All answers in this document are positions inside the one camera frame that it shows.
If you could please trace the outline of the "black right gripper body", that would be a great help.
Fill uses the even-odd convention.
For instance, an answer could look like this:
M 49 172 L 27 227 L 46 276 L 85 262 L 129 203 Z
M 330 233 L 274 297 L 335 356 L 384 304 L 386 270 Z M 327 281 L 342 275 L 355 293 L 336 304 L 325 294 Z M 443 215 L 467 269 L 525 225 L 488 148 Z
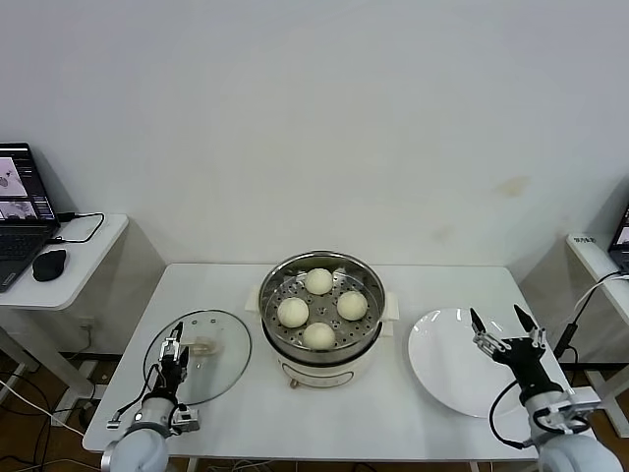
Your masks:
M 521 388 L 521 396 L 536 396 L 547 392 L 562 392 L 559 383 L 553 382 L 546 373 L 541 358 L 545 352 L 535 347 L 530 338 L 507 338 L 503 342 L 506 348 L 493 352 L 492 360 L 507 366 Z

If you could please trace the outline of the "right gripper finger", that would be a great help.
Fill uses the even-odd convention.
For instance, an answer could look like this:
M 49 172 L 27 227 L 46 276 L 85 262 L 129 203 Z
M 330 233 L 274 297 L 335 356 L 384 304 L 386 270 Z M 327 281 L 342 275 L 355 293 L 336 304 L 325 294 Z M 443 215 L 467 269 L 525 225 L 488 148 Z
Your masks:
M 543 327 L 539 327 L 533 317 L 525 312 L 520 306 L 515 305 L 514 311 L 523 330 L 528 334 L 529 338 L 531 339 L 533 347 L 545 350 L 545 329 Z
M 505 353 L 507 351 L 507 344 L 492 333 L 486 331 L 485 325 L 474 308 L 470 309 L 470 316 L 471 326 L 474 332 L 474 343 L 486 355 L 493 355 L 497 352 Z

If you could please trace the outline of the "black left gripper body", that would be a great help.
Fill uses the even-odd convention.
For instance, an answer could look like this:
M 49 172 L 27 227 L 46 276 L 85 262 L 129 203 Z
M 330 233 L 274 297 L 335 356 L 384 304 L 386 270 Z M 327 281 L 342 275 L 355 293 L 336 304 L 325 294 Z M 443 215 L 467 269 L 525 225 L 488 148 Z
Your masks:
M 179 363 L 163 363 L 155 380 L 153 393 L 175 399 L 179 386 L 185 381 L 188 369 Z

